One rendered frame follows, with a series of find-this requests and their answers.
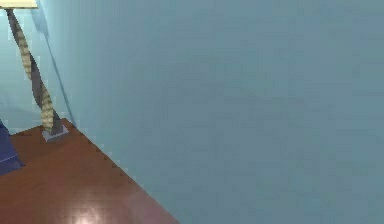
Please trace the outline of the dark blue furniture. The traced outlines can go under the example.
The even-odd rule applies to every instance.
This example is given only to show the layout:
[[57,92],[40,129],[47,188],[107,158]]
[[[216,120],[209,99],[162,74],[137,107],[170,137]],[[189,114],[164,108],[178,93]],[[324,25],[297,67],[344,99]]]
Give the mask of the dark blue furniture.
[[0,176],[21,169],[24,163],[11,142],[8,129],[0,120]]

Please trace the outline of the twisted grey floor lamp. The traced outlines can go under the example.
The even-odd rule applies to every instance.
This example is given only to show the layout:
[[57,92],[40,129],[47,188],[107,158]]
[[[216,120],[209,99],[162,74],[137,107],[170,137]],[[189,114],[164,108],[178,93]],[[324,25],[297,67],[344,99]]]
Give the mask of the twisted grey floor lamp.
[[43,83],[37,62],[34,59],[23,32],[14,13],[15,9],[37,9],[36,0],[0,0],[0,9],[6,12],[9,26],[19,49],[23,68],[31,81],[32,93],[41,110],[43,126],[42,136],[46,142],[55,141],[69,133],[53,107],[48,89]]

